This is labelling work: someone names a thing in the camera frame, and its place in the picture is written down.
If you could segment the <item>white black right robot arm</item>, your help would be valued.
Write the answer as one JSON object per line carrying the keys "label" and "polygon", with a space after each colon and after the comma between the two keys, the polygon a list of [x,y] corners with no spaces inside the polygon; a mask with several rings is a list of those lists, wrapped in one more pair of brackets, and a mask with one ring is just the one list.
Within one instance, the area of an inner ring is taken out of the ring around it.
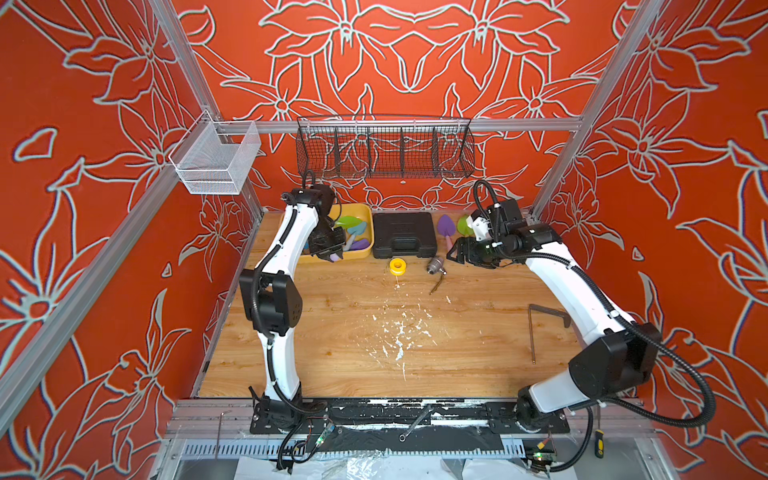
{"label": "white black right robot arm", "polygon": [[[715,395],[704,377],[664,346],[657,327],[634,321],[610,300],[550,225],[528,223],[516,200],[499,199],[486,180],[474,183],[472,196],[476,209],[467,221],[472,233],[455,241],[449,260],[485,269],[526,266],[560,302],[583,344],[563,372],[519,391],[515,417],[522,429],[535,432],[563,409],[599,402],[678,428],[703,426],[714,418]],[[703,400],[699,413],[670,418],[619,398],[651,379],[658,355],[671,359],[697,385]]]}

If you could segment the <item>clear mesh wall basket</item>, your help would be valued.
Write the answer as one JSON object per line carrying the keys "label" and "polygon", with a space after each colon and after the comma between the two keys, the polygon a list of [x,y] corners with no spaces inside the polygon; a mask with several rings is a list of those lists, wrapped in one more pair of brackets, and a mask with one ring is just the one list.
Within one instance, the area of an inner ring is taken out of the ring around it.
{"label": "clear mesh wall basket", "polygon": [[237,195],[261,150],[255,122],[217,122],[204,112],[169,154],[193,195]]}

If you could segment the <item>black plastic tool case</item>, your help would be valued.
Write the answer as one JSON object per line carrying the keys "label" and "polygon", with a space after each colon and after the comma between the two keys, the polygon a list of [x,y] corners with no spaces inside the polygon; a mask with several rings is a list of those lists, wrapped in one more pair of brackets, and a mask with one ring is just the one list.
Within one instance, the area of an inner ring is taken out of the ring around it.
{"label": "black plastic tool case", "polygon": [[429,212],[376,213],[372,219],[374,258],[437,255],[438,242]]}

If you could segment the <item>yellow storage box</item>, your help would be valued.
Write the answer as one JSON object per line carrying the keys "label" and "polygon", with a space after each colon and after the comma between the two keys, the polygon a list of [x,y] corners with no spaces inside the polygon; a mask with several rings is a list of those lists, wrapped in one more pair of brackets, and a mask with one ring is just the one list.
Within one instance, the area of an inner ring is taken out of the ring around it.
{"label": "yellow storage box", "polygon": [[[335,204],[330,210],[330,219],[334,226],[340,226],[346,233],[346,245],[343,250],[343,260],[363,260],[372,252],[374,243],[373,213],[365,203]],[[349,245],[358,239],[367,238],[371,245],[363,251],[350,251]]]}

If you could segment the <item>yellow black screwdriver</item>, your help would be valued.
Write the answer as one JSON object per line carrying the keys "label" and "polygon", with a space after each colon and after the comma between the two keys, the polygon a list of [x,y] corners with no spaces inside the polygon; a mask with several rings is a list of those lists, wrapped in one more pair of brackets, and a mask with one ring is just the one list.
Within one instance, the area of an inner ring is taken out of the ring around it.
{"label": "yellow black screwdriver", "polygon": [[604,432],[601,429],[594,431],[594,455],[598,459],[603,459],[605,455]]}

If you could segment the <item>wrench on base rail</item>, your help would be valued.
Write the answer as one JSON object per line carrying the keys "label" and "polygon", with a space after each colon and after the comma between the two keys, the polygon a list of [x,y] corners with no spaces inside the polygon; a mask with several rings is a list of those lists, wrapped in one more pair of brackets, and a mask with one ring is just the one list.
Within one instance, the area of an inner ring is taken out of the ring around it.
{"label": "wrench on base rail", "polygon": [[399,441],[401,443],[404,443],[407,441],[408,437],[413,433],[413,431],[428,417],[431,416],[431,414],[436,410],[435,406],[427,406],[425,407],[415,418],[413,422],[410,423],[410,425],[406,428],[406,430],[399,435]]}

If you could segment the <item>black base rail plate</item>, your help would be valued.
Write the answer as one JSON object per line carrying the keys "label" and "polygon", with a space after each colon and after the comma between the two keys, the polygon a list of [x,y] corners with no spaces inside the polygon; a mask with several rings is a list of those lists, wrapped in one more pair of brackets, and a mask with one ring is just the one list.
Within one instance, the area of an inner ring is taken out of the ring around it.
{"label": "black base rail plate", "polygon": [[[498,434],[570,433],[564,413],[548,417],[539,430],[525,430],[515,417],[516,400],[482,398],[354,398],[336,397],[309,400],[302,408],[312,410],[307,421],[330,420],[338,426],[373,429],[417,426],[479,427]],[[287,431],[300,420],[300,413],[279,401],[256,401],[249,433],[272,434]]]}

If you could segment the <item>green shovel wooden handle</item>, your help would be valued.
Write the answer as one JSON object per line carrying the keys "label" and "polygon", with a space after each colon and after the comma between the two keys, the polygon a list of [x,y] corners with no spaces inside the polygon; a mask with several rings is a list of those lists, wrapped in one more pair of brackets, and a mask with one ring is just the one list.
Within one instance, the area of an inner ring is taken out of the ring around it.
{"label": "green shovel wooden handle", "polygon": [[471,228],[472,218],[469,215],[462,215],[456,221],[456,230],[462,237],[473,237],[474,231]]}

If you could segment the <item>purple square shovel pink handle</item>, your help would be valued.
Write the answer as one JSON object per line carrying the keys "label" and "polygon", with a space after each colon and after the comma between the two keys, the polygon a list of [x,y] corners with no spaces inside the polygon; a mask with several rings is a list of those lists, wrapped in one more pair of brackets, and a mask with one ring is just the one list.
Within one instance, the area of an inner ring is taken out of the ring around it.
{"label": "purple square shovel pink handle", "polygon": [[363,251],[370,247],[371,242],[367,238],[361,238],[358,240],[353,241],[349,245],[350,251]]}

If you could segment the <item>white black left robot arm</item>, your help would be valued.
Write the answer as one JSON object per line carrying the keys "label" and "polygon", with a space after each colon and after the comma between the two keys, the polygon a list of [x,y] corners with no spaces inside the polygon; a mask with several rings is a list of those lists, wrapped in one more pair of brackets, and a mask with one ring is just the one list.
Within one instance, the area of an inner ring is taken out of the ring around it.
{"label": "white black left robot arm", "polygon": [[241,272],[239,287],[265,360],[266,386],[258,405],[270,423],[288,429],[322,410],[303,402],[296,369],[294,336],[303,311],[296,267],[304,250],[320,260],[341,260],[346,234],[330,216],[333,189],[317,182],[313,171],[305,171],[302,185],[282,199],[286,209],[276,236],[259,263]]}

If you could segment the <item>yellow tape roll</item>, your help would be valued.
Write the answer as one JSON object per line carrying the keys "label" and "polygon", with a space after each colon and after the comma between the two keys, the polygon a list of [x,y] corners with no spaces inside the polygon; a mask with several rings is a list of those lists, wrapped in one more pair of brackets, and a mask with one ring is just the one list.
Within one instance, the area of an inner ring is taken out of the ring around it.
{"label": "yellow tape roll", "polygon": [[389,271],[393,276],[400,277],[406,273],[407,263],[402,258],[393,258],[389,262]]}

